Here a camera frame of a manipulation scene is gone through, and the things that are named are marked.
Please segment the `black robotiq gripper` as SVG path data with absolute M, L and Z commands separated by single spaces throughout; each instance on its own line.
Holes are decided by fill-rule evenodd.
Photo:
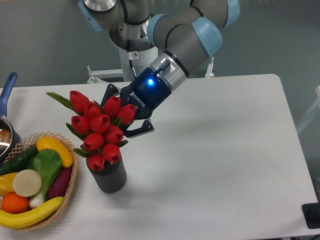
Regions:
M 109 83 L 105 89 L 100 105 L 103 107 L 112 96 L 120 94 L 121 106 L 132 104 L 137 107 L 134 120 L 145 119 L 136 129 L 124 130 L 127 138 L 135 138 L 155 130 L 150 119 L 153 111 L 172 93 L 164 80 L 154 75 L 154 71 L 147 67 L 128 86 L 116 87 Z

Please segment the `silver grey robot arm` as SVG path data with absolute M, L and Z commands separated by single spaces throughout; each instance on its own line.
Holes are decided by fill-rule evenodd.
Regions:
M 152 132 L 153 111 L 222 45 L 220 30 L 240 14 L 236 0 L 192 0 L 184 12 L 152 15 L 146 0 L 81 0 L 88 24 L 96 32 L 108 30 L 118 49 L 121 70 L 90 71 L 91 79 L 122 75 L 128 86 L 108 85 L 103 101 L 119 94 L 122 105 L 135 106 L 140 128 L 123 127 L 134 138 Z

